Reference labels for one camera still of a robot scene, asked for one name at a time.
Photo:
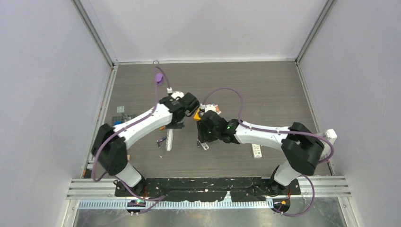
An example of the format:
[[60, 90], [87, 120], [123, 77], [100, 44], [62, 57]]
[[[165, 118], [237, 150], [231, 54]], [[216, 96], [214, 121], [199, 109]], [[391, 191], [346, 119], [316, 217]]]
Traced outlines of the white remote battery cover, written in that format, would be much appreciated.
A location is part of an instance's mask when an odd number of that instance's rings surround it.
[[208, 146], [207, 143], [201, 143], [200, 141], [197, 141], [197, 145], [198, 145], [199, 148], [202, 147], [204, 150], [208, 150], [209, 149], [209, 146]]

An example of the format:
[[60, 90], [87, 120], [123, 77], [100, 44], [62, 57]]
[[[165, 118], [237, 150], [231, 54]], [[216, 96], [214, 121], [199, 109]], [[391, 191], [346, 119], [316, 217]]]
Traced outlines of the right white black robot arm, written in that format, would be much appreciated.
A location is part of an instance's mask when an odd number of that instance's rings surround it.
[[251, 125], [238, 119], [227, 121], [209, 110], [197, 121], [197, 129], [200, 143], [220, 140], [228, 144], [256, 144], [282, 151], [286, 161], [275, 168], [268, 185], [276, 195], [286, 191], [299, 176], [313, 175], [324, 150], [320, 138], [299, 122], [278, 128]]

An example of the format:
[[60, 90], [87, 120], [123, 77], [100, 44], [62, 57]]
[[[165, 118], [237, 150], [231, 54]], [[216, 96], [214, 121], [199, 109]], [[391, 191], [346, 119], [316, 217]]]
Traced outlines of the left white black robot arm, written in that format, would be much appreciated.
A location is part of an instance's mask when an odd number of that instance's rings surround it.
[[134, 119], [111, 126], [103, 124], [97, 134], [91, 153], [94, 165], [100, 164], [105, 172], [118, 178], [134, 196], [141, 195], [146, 186], [145, 177], [129, 163], [127, 150], [152, 131], [165, 126], [180, 129], [186, 117], [199, 108], [198, 99], [190, 92], [174, 91], [158, 100], [147, 112]]

